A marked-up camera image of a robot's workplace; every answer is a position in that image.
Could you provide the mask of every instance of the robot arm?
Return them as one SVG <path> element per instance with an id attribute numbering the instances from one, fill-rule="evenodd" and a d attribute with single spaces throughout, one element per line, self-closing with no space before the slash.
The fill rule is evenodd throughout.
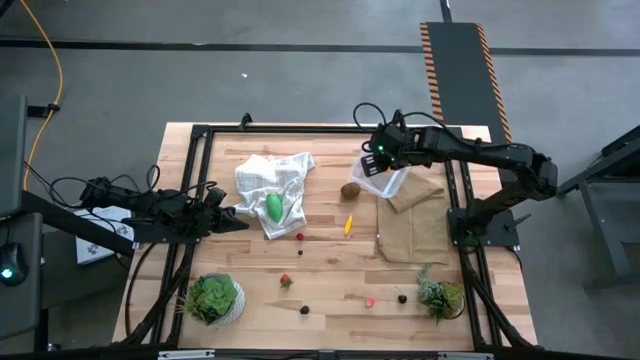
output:
<path id="1" fill-rule="evenodd" d="M 137 218 L 123 222 L 136 230 L 137 242 L 182 243 L 210 233 L 249 228 L 235 217 L 234 207 L 220 206 L 226 196 L 223 190 L 212 185 L 207 190 L 204 200 L 196 201 L 184 191 L 138 192 L 112 185 L 103 177 L 89 180 L 80 200 L 87 208 L 118 206 L 135 212 Z"/>
<path id="2" fill-rule="evenodd" d="M 367 176 L 387 169 L 460 160 L 512 171 L 518 181 L 487 199 L 475 199 L 467 207 L 469 230 L 482 234 L 494 215 L 527 199 L 545 200 L 556 193 L 557 168 L 549 158 L 522 144 L 493 145 L 480 139 L 466 140 L 449 129 L 428 126 L 408 129 L 402 115 L 379 124 L 368 141 L 370 155 L 363 158 Z"/>

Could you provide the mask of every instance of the concrete floor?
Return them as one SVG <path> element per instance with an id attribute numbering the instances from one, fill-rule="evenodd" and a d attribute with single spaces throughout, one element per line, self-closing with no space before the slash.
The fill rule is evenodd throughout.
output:
<path id="1" fill-rule="evenodd" d="M 65 39 L 419 45 L 417 23 L 441 19 L 437 0 L 31 3 L 50 35 Z M 16 5 L 0 19 L 0 35 L 37 37 Z M 482 23 L 491 46 L 640 47 L 639 1 L 451 0 L 451 8 L 454 21 Z M 143 182 L 168 121 L 238 121 L 249 111 L 261 121 L 349 122 L 360 101 L 388 112 L 430 111 L 421 55 L 59 54 L 66 79 L 63 110 L 34 162 L 49 179 L 129 173 Z M 553 157 L 560 181 L 639 123 L 638 57 L 494 57 L 494 65 L 514 141 Z M 51 101 L 57 88 L 48 50 L 0 48 L 0 79 L 0 91 L 23 92 L 33 103 Z M 30 120 L 30 141 L 39 124 Z M 31 189 L 44 194 L 35 182 Z M 81 190 L 73 184 L 60 189 L 69 199 Z M 640 291 L 582 289 L 583 281 L 610 269 L 576 195 L 515 209 L 534 215 L 518 233 L 539 342 L 553 350 L 640 358 Z M 67 348 L 107 344 L 121 293 L 115 289 L 56 309 L 52 340 Z M 98 307 L 110 311 L 96 312 Z M 0 343 L 0 353 L 28 346 L 26 335 Z"/>

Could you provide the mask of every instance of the computer mouse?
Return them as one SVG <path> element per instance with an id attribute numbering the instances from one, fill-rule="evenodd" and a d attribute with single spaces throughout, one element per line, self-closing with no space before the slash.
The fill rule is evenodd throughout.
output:
<path id="1" fill-rule="evenodd" d="M 6 286 L 20 285 L 28 273 L 29 266 L 22 244 L 8 243 L 0 247 L 0 283 Z"/>

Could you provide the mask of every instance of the wooden tabletop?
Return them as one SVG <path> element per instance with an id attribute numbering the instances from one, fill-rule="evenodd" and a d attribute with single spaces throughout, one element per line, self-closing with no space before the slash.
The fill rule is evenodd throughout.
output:
<path id="1" fill-rule="evenodd" d="M 167 124 L 158 166 L 162 177 L 157 188 L 180 187 L 192 123 Z M 484 126 L 463 126 L 467 138 L 490 141 Z M 469 320 L 463 314 L 438 326 L 426 315 L 426 306 L 416 302 L 416 274 L 421 265 L 392 264 L 375 249 L 376 198 L 364 192 L 355 203 L 340 200 L 340 187 L 350 181 L 351 165 L 360 154 L 367 135 L 347 134 L 215 134 L 207 180 L 215 180 L 227 192 L 223 205 L 235 205 L 235 168 L 251 154 L 287 156 L 310 152 L 316 167 L 305 180 L 303 209 L 308 221 L 297 233 L 267 240 L 260 223 L 246 218 L 249 230 L 214 234 L 197 246 L 191 281 L 207 273 L 228 273 L 244 289 L 244 314 L 231 325 L 206 327 L 184 317 L 181 347 L 269 348 L 269 349 L 359 349 L 359 350 L 470 350 Z M 200 167 L 202 144 L 196 154 L 192 184 Z M 500 189 L 494 168 L 469 164 L 477 197 Z M 446 191 L 444 166 L 414 168 Z M 459 194 L 464 206 L 464 194 Z M 351 236 L 344 236 L 344 224 L 353 215 Z M 131 323 L 147 313 L 160 288 L 168 246 L 158 245 L 141 266 L 131 300 Z M 302 256 L 298 250 L 304 250 Z M 529 341 L 535 332 L 522 274 L 514 255 L 502 248 L 487 248 L 487 262 L 494 297 L 514 326 Z M 462 282 L 457 251 L 451 249 L 449 265 L 436 265 L 434 280 Z M 140 251 L 134 258 L 135 266 Z M 280 288 L 287 273 L 294 284 Z M 406 304 L 397 297 L 405 294 Z M 374 296 L 374 307 L 365 308 L 364 299 Z M 486 311 L 478 299 L 478 311 L 485 339 L 489 341 Z M 311 312 L 299 313 L 303 306 Z M 124 304 L 121 306 L 114 340 L 124 338 Z M 168 307 L 165 335 L 170 327 L 173 306 Z"/>

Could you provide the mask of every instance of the green avocado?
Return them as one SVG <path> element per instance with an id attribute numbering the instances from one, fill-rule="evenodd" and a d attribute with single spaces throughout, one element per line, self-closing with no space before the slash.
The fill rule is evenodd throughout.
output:
<path id="1" fill-rule="evenodd" d="M 282 201 L 280 200 L 280 196 L 278 194 L 269 194 L 267 195 L 267 214 L 271 220 L 275 222 L 280 222 L 282 219 Z"/>

